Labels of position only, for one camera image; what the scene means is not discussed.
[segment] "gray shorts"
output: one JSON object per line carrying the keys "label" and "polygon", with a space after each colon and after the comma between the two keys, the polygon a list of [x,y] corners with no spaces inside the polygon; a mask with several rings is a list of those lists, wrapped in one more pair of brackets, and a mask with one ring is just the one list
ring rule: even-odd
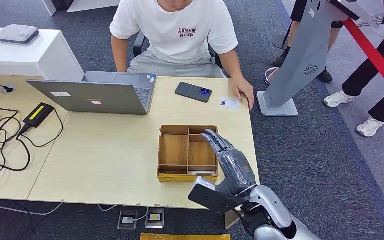
{"label": "gray shorts", "polygon": [[215,63],[214,57],[191,63],[160,61],[151,51],[145,51],[130,62],[128,73],[157,74],[164,77],[219,78],[226,76]]}

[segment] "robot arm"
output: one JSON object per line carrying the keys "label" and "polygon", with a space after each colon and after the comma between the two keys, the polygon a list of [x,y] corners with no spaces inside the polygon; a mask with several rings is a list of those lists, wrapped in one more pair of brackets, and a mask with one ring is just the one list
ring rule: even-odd
{"label": "robot arm", "polygon": [[[201,134],[211,145],[225,179],[219,184],[198,177],[189,199],[219,214],[238,214],[255,240],[319,240],[292,216],[267,186],[257,185],[245,155],[212,130]],[[242,214],[235,210],[241,206]]]}

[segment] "wooden compartment box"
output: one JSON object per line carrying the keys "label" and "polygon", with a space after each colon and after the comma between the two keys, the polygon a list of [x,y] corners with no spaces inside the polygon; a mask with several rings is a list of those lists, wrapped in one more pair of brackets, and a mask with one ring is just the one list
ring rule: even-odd
{"label": "wooden compartment box", "polygon": [[200,134],[216,126],[163,125],[158,151],[157,177],[160,182],[193,182],[197,176],[216,182],[219,161]]}

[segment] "laptop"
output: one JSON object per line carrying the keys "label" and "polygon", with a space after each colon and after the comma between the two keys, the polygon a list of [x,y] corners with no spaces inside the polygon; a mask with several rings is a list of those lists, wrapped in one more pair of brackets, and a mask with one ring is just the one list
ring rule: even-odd
{"label": "laptop", "polygon": [[87,71],[82,81],[27,80],[70,112],[147,115],[155,74]]}

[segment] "laptop keyboard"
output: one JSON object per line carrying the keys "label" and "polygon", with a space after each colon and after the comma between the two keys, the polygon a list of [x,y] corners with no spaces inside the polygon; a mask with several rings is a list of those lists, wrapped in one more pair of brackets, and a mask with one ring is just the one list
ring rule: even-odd
{"label": "laptop keyboard", "polygon": [[150,96],[150,89],[149,88],[135,88],[137,96],[140,99],[140,102],[143,106],[147,105],[148,97]]}

